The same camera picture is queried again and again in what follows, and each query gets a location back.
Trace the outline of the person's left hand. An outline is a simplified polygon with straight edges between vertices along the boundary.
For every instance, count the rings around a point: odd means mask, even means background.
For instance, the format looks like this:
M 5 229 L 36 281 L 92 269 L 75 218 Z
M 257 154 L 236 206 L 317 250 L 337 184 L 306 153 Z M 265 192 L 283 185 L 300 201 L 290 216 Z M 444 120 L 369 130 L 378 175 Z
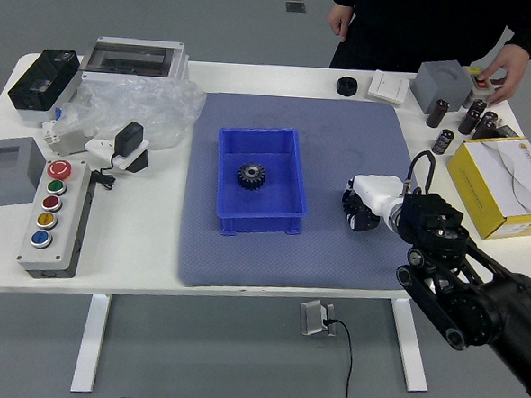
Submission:
M 530 62 L 529 53 L 522 47 L 506 44 L 499 50 L 494 60 L 486 67 L 478 79 L 489 79 L 499 69 L 504 70 L 506 76 L 497 81 L 499 88 L 487 98 L 489 105 L 500 104 L 514 96 L 527 71 Z

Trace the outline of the person's right hand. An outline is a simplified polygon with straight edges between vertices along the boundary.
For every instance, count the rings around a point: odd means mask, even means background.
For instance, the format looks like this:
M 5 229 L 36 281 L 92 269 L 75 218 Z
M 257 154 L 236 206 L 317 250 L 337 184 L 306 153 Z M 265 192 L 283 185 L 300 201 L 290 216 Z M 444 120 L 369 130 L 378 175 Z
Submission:
M 340 42 L 346 40 L 349 24 L 353 17 L 354 9 L 352 6 L 339 5 L 337 3 L 331 6 L 328 15 L 328 25 Z

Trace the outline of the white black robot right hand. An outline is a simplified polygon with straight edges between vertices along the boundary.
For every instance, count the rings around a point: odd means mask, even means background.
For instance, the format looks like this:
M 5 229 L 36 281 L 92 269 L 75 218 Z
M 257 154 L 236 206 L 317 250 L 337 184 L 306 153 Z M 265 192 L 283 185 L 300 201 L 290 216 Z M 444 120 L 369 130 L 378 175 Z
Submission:
M 381 220 L 398 231 L 403 183 L 396 176 L 358 175 L 348 180 L 342 194 L 343 211 L 353 231 L 376 228 Z

